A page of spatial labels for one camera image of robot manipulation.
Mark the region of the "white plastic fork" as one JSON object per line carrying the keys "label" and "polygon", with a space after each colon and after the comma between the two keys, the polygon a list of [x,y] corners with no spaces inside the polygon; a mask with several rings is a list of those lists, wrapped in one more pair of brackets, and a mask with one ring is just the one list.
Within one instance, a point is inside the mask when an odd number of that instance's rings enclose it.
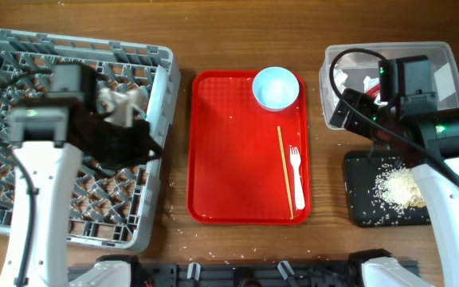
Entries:
{"label": "white plastic fork", "polygon": [[305,199],[300,177],[301,157],[300,151],[297,147],[290,147],[289,158],[293,171],[295,205],[297,210],[303,210],[305,208]]}

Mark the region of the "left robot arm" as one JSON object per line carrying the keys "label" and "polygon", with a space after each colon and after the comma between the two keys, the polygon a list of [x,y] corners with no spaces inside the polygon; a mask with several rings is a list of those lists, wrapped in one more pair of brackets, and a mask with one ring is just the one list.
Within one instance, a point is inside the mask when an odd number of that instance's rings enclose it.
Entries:
{"label": "left robot arm", "polygon": [[82,63],[60,63],[48,74],[49,89],[17,101],[6,119],[15,186],[0,286],[69,284],[69,202],[85,156],[111,176],[163,153],[138,117],[147,104],[139,90],[99,88],[98,72]]}

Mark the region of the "white round plate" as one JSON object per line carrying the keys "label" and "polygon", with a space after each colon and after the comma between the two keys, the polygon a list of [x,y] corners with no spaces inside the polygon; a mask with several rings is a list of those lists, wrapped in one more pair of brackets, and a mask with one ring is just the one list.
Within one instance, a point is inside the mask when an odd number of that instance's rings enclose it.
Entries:
{"label": "white round plate", "polygon": [[163,102],[163,96],[167,90],[167,71],[162,66],[159,66],[155,71],[155,78],[151,88],[149,98],[146,121],[150,124],[150,133],[155,134],[158,125],[159,114]]}

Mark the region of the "wooden chopstick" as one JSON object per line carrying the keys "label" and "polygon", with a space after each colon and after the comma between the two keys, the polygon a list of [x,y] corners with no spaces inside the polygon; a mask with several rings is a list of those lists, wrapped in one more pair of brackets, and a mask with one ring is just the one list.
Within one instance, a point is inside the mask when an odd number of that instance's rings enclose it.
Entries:
{"label": "wooden chopstick", "polygon": [[280,157],[281,157],[281,162],[282,162],[282,169],[283,169],[283,175],[284,175],[284,184],[285,184],[285,190],[286,190],[286,194],[287,194],[288,208],[289,208],[289,213],[290,213],[290,220],[293,220],[294,219],[294,212],[293,212],[292,196],[291,196],[289,178],[288,178],[288,168],[287,168],[286,156],[285,156],[285,152],[284,152],[284,142],[283,142],[283,137],[282,137],[281,126],[279,126],[279,125],[277,126],[277,136],[278,136],[278,142],[279,142],[279,147],[280,147]]}

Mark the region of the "white tissue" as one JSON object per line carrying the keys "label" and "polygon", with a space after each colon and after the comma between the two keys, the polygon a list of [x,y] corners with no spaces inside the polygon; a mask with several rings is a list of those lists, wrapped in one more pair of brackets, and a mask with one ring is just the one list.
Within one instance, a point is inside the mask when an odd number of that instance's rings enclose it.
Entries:
{"label": "white tissue", "polygon": [[379,88],[380,90],[380,85],[379,85],[379,78],[371,78],[369,76],[366,76],[363,80],[364,84],[364,92],[366,93],[368,90],[373,89],[373,88]]}
{"label": "white tissue", "polygon": [[346,89],[345,83],[348,79],[348,75],[342,69],[340,69],[338,65],[336,65],[333,71],[333,77],[339,93],[343,94],[344,90]]}

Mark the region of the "rice and nut scraps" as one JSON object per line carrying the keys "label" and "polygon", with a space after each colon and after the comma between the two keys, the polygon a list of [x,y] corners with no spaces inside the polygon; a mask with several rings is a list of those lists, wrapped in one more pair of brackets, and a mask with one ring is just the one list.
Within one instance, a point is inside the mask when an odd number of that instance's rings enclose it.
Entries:
{"label": "rice and nut scraps", "polygon": [[379,202],[386,203],[399,214],[426,206],[412,171],[404,167],[384,170],[378,174],[372,190]]}

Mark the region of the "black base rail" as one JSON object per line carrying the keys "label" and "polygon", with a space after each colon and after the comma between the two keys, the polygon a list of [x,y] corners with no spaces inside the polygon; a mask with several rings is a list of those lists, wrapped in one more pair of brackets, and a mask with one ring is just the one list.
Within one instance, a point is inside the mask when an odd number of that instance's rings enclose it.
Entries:
{"label": "black base rail", "polygon": [[[314,261],[291,263],[293,278],[299,286],[356,286],[357,280],[347,261]],[[143,264],[153,286],[237,286],[242,279],[254,279],[262,286],[288,286],[278,264],[202,265],[198,281],[187,278],[188,267],[174,263]]]}

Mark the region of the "light green bowl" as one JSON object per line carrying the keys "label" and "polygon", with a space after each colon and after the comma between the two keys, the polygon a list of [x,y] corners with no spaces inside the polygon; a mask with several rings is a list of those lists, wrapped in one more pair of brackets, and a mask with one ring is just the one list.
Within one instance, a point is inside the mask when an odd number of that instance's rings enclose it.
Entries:
{"label": "light green bowl", "polygon": [[262,69],[253,78],[252,92],[265,110],[279,112],[291,106],[300,94],[296,76],[282,67]]}

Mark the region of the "red plastic tray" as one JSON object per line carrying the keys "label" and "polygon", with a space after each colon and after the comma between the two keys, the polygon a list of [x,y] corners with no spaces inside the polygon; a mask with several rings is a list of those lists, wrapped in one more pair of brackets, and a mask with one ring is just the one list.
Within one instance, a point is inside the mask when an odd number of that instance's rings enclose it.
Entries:
{"label": "red plastic tray", "polygon": [[[252,92],[255,70],[208,70],[193,82],[186,208],[205,224],[285,225],[311,213],[306,88],[280,112],[263,109]],[[281,127],[294,219],[290,220],[277,136]],[[290,147],[300,151],[305,208],[295,205]]]}

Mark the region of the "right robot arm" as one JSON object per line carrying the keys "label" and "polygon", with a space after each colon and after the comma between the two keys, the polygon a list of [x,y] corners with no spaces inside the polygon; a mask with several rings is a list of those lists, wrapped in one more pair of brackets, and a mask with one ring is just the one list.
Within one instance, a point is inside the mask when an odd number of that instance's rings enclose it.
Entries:
{"label": "right robot arm", "polygon": [[439,110],[430,60],[425,55],[378,58],[381,107],[364,92],[340,90],[332,60],[328,79],[339,103],[331,124],[390,147],[412,170],[425,200],[445,284],[459,286],[459,108]]}

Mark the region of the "clear plastic bin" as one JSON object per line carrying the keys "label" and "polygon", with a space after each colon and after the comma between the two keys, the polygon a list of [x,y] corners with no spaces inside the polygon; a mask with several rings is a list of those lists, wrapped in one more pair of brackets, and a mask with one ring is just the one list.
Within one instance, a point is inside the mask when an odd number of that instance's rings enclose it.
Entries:
{"label": "clear plastic bin", "polygon": [[[437,108],[439,110],[459,108],[459,72],[451,48],[443,41],[330,45],[325,50],[319,83],[324,119],[331,130],[337,129],[336,126],[330,124],[330,119],[339,99],[334,94],[328,78],[330,64],[339,53],[352,48],[373,50],[387,59],[426,55],[431,61],[433,87],[438,99]],[[336,65],[348,75],[346,88],[360,92],[364,92],[363,80],[366,76],[379,77],[378,59],[365,53],[347,54]],[[378,106],[386,104],[381,101],[380,95],[373,99]]]}

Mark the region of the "black tray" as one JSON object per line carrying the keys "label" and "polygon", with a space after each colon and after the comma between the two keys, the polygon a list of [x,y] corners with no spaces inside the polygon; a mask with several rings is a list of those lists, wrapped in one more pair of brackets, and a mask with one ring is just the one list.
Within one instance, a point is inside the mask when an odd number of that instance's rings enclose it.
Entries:
{"label": "black tray", "polygon": [[430,224],[427,207],[399,214],[374,196],[375,177],[384,170],[404,167],[392,151],[349,151],[343,160],[350,218],[359,227],[422,226]]}

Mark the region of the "red snack wrapper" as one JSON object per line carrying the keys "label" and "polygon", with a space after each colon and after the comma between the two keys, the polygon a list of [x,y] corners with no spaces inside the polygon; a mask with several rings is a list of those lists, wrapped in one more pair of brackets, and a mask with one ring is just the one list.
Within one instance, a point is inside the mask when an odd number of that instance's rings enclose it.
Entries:
{"label": "red snack wrapper", "polygon": [[373,89],[368,90],[366,94],[372,98],[376,98],[377,96],[380,95],[380,90],[379,88],[373,88]]}

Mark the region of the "grey dishwasher rack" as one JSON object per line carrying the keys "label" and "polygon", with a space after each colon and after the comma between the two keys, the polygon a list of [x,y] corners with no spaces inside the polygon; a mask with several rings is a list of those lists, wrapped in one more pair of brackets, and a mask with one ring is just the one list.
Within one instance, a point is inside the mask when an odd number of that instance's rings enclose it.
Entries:
{"label": "grey dishwasher rack", "polygon": [[[40,96],[50,85],[47,69],[62,62],[79,62],[100,75],[99,88],[116,92],[139,90],[147,104],[155,78],[162,66],[167,71],[155,142],[164,144],[172,125],[181,74],[170,49],[121,41],[69,37],[0,29],[0,141],[8,135],[6,115],[14,101]],[[101,248],[141,252],[151,240],[160,190],[161,163],[127,167],[111,176],[98,175],[94,159],[84,157],[73,185],[69,203],[70,242]],[[0,148],[0,234],[10,232],[14,203],[14,171]]]}

